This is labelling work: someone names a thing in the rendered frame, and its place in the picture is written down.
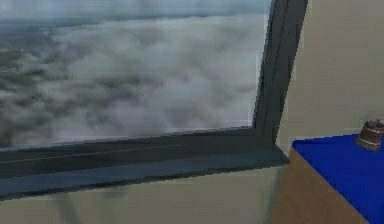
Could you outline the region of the dark grey framed window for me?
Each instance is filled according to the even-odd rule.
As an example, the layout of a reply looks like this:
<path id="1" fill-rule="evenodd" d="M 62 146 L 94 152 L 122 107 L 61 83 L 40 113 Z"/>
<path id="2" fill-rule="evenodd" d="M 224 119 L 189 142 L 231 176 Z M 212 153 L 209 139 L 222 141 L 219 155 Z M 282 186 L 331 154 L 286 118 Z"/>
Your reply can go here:
<path id="1" fill-rule="evenodd" d="M 309 0 L 0 0 L 0 201 L 281 166 Z"/>

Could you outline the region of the blue topped wooden cabinet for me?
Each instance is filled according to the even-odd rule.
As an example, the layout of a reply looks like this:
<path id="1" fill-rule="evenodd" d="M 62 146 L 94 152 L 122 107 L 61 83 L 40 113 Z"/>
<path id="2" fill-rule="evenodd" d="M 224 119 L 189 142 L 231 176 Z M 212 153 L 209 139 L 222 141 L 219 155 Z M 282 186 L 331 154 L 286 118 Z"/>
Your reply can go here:
<path id="1" fill-rule="evenodd" d="M 383 148 L 354 135 L 295 140 L 268 224 L 384 224 Z"/>

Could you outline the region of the brown ribbed round object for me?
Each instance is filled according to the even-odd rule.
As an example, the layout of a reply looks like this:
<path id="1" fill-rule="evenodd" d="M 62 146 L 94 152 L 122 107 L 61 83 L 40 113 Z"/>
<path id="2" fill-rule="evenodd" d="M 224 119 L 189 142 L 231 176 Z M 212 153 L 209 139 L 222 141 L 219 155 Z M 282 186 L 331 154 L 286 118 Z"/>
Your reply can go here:
<path id="1" fill-rule="evenodd" d="M 355 143 L 366 150 L 378 151 L 383 136 L 384 123 L 381 120 L 368 120 L 356 137 Z"/>

